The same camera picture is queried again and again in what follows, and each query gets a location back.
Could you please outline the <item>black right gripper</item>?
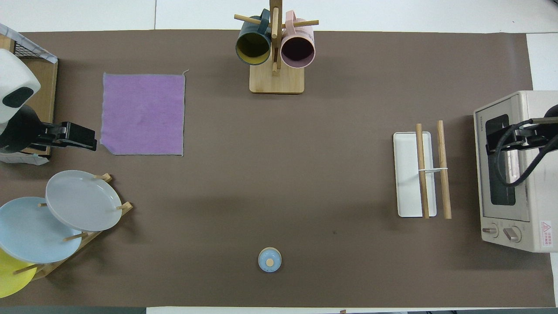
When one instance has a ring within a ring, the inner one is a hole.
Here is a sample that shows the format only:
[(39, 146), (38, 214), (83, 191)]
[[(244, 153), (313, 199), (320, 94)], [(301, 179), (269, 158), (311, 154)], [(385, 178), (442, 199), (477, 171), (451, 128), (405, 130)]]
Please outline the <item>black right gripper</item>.
[[(499, 144), (500, 138), (508, 131), (512, 130), (510, 135), (510, 144)], [(547, 127), (542, 124), (534, 124), (530, 126), (514, 126), (510, 128), (501, 128), (486, 134), (487, 144), (486, 153), (494, 154), (498, 151), (528, 150), (534, 148), (542, 148), (548, 143), (548, 135), (546, 135)]]

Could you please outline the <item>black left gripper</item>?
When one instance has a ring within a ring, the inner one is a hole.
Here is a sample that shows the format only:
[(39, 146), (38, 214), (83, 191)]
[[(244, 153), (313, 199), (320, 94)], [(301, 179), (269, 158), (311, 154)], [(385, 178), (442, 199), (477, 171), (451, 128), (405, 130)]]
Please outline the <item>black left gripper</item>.
[(38, 137), (40, 151), (47, 151), (48, 147), (69, 147), (69, 141), (74, 141), (74, 147), (96, 151), (98, 141), (91, 129), (70, 122), (53, 124), (40, 121), (40, 126), (43, 129)]

